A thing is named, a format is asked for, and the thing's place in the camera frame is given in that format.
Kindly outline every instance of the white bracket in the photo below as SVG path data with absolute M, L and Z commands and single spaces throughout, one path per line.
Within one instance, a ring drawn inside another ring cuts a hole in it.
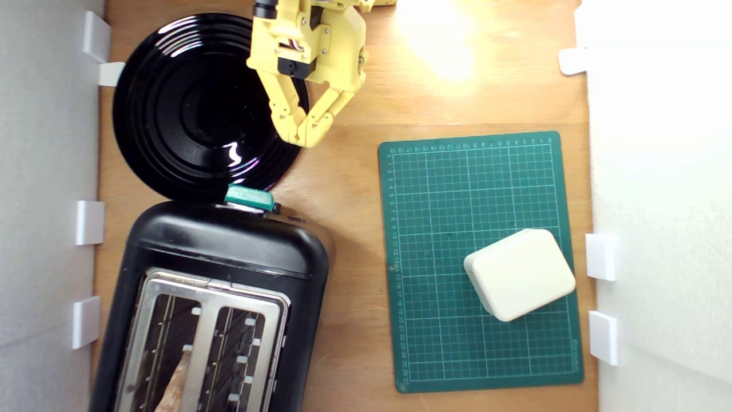
M 99 85 L 117 87 L 117 82 L 123 69 L 124 62 L 103 63 L 99 65 Z
M 565 48 L 559 51 L 559 69 L 564 75 L 571 76 L 587 71 L 589 63 L 587 48 L 591 42 L 591 29 L 588 6 L 581 4 L 575 10 L 575 39 L 577 47 Z
M 615 250 L 617 241 L 612 235 L 585 235 L 585 252 L 587 257 L 587 276 L 595 279 L 614 282 Z
M 76 246 L 104 242 L 104 202 L 76 203 Z
M 618 365 L 618 320 L 595 310 L 590 311 L 590 353 L 599 360 Z
M 109 48 L 112 38 L 112 27 L 93 12 L 84 16 L 83 52 L 98 63 L 109 61 Z
M 109 63 L 112 27 L 101 17 L 87 11 L 84 16 L 84 40 L 82 50 L 99 65 L 99 85 L 116 87 L 124 62 Z
M 71 348 L 79 349 L 99 339 L 102 321 L 102 299 L 92 296 L 74 303 Z

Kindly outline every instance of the grid lines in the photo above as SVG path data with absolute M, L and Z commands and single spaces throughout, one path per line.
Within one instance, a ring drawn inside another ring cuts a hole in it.
M 504 323 L 463 270 L 471 252 L 529 227 L 550 230 L 572 265 L 559 136 L 391 142 L 379 154 L 392 327 L 403 331 L 397 389 L 581 381 L 576 294 Z

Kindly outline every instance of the wooden table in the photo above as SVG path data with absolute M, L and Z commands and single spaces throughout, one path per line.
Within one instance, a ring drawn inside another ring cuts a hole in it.
M 303 411 L 597 409 L 597 363 L 589 356 L 586 332 L 587 311 L 595 307 L 584 259 L 584 234 L 591 231 L 586 87 L 583 77 L 563 77 L 556 59 L 560 49 L 573 46 L 572 12 L 578 5 L 579 0 L 400 0 L 397 7 L 374 9 L 365 16 L 367 83 L 325 140 L 304 151 L 274 190 L 284 205 L 329 228 L 338 248 Z M 211 11 L 251 16 L 251 5 L 240 0 L 108 0 L 112 61 L 124 61 L 163 24 Z M 164 200 L 137 179 L 119 154 L 112 97 L 112 89 L 101 91 L 100 198 L 108 212 L 94 288 L 102 296 L 103 318 L 132 223 Z M 549 129 L 563 138 L 585 383 L 398 394 L 389 337 L 378 143 Z

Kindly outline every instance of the white box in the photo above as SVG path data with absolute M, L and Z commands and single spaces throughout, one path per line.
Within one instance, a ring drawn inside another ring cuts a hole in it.
M 508 322 L 575 289 L 551 232 L 525 229 L 476 251 L 463 263 L 485 310 Z

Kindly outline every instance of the toaster slot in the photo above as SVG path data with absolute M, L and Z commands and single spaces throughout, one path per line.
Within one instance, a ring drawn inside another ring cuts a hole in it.
M 117 411 L 266 411 L 284 340 L 281 294 L 154 272 L 143 285 Z
M 219 311 L 200 411 L 246 410 L 263 331 L 264 316 L 259 313 L 235 308 Z

